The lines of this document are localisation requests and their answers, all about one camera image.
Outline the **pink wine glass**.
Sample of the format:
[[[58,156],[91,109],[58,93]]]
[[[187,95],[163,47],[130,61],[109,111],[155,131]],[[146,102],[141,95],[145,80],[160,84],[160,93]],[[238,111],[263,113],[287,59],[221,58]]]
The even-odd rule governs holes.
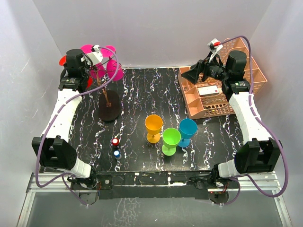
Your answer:
[[[101,67],[101,70],[102,70],[101,76],[104,76],[107,73],[107,75],[111,79],[117,69],[117,66],[119,66],[118,72],[117,72],[116,76],[114,77],[113,81],[121,80],[124,76],[121,64],[117,64],[117,61],[114,60],[114,57],[113,57],[113,54],[111,51],[108,51],[107,49],[101,49],[101,53],[104,58],[108,57],[106,69],[103,66]]]
[[[83,50],[84,53],[90,53],[92,52],[92,47],[93,45],[91,44],[86,44],[84,46],[81,47],[81,49]],[[102,78],[105,75],[105,68],[102,65],[102,63],[96,64],[94,66],[94,69],[92,69],[90,71],[90,74],[92,76],[92,78],[97,79],[97,78]]]

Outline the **red wine glass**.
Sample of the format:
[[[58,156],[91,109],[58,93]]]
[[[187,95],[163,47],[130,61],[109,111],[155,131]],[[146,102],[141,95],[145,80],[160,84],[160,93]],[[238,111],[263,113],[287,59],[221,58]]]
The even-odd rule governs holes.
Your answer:
[[[68,68],[67,63],[67,55],[59,60],[59,65],[64,67],[60,75],[59,89],[72,89],[80,93],[86,91],[92,85],[93,79],[86,71],[84,64],[77,68],[73,68],[70,64],[70,68]]]

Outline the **blue wine glass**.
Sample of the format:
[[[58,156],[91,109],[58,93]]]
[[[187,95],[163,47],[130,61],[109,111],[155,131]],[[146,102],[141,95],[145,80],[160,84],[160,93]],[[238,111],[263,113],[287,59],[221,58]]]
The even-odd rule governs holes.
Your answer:
[[[181,134],[181,140],[178,146],[181,148],[185,148],[189,146],[191,138],[196,134],[197,124],[192,119],[186,118],[180,122],[178,130]]]

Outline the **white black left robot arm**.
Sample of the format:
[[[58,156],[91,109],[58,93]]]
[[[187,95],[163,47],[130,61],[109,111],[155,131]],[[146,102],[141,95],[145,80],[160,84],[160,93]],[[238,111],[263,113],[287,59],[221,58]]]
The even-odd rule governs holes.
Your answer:
[[[34,137],[32,147],[37,156],[36,167],[55,168],[81,179],[88,189],[94,188],[98,177],[91,166],[81,161],[68,143],[69,132],[76,109],[82,101],[89,81],[90,62],[81,49],[67,51],[60,76],[58,97],[48,126],[40,137]]]

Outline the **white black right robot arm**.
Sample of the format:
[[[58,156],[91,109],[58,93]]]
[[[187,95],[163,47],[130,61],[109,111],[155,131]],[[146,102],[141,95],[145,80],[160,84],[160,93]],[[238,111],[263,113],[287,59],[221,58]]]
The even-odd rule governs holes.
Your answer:
[[[272,172],[280,157],[280,142],[261,124],[255,109],[250,83],[244,78],[246,64],[246,53],[233,50],[225,64],[219,55],[209,54],[181,74],[192,84],[197,83],[199,74],[203,74],[203,81],[209,77],[221,81],[222,92],[240,124],[244,145],[233,160],[215,165],[211,175],[212,184],[218,188],[227,184],[229,177]]]

